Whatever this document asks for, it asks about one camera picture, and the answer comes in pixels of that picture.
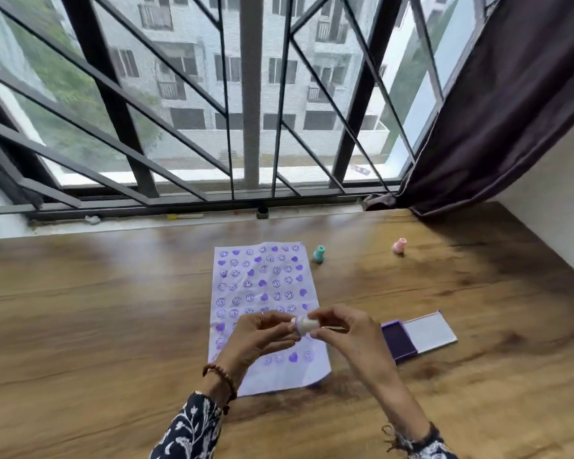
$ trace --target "bracelet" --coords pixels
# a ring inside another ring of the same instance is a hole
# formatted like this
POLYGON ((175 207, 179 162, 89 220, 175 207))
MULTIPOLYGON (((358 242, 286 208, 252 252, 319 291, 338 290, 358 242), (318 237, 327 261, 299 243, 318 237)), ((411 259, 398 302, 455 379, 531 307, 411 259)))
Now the bracelet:
POLYGON ((236 385, 234 385, 234 381, 228 375, 225 369, 220 365, 208 363, 202 369, 202 377, 206 376, 209 370, 212 370, 219 376, 219 378, 221 378, 221 380, 223 380, 226 384, 228 384, 228 386, 230 387, 230 399, 228 399, 228 403, 230 401, 234 401, 238 396, 238 392, 236 391, 236 385))

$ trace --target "wooden table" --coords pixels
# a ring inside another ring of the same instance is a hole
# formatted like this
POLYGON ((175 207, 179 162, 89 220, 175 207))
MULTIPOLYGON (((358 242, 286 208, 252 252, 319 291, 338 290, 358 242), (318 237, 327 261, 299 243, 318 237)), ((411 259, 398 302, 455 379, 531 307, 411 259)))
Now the wooden table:
MULTIPOLYGON (((442 309, 459 342, 400 371, 461 459, 574 458, 574 271, 487 204, 0 240, 0 459, 146 458, 206 362, 213 246, 267 240, 326 246, 322 305, 442 309)), ((330 360, 314 388, 235 401, 217 457, 387 457, 383 413, 330 360)))

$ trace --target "dark curtain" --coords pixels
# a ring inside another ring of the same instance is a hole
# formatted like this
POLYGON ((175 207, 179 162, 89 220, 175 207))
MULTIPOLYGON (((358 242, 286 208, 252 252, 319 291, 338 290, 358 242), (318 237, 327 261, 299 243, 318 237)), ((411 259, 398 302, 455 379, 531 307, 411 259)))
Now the dark curtain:
POLYGON ((574 0, 500 0, 399 194, 366 210, 442 214, 504 190, 574 124, 574 0))

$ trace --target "hand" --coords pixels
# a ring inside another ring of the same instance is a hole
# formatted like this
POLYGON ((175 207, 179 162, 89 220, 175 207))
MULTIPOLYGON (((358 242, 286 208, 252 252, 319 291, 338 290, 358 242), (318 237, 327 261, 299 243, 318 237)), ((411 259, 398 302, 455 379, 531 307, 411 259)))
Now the hand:
MULTIPOLYGON (((260 356, 290 348, 300 341, 296 324, 291 323, 293 317, 272 310, 245 314, 238 319, 236 328, 215 361, 232 378, 236 389, 242 384, 248 368, 260 356)), ((226 383, 209 371, 204 377, 201 392, 222 405, 230 397, 226 388, 226 383)))
POLYGON ((345 328, 347 333, 330 329, 316 329, 310 332, 314 339, 320 339, 335 347, 346 358, 353 372, 368 390, 376 395, 382 385, 394 382, 397 372, 394 358, 381 326, 364 311, 344 305, 318 308, 308 313, 310 319, 319 319, 321 326, 334 325, 345 328))

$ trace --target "floral sleeve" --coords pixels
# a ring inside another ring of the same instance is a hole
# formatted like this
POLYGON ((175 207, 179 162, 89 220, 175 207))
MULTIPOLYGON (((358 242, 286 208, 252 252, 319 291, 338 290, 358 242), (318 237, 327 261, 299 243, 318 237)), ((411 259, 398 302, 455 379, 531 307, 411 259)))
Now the floral sleeve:
POLYGON ((434 424, 431 424, 430 432, 421 441, 415 442, 395 433, 395 440, 391 443, 390 449, 406 451, 408 459, 458 459, 444 444, 444 439, 434 424))
POLYGON ((223 419, 214 401, 193 392, 149 459, 206 459, 213 455, 223 419))

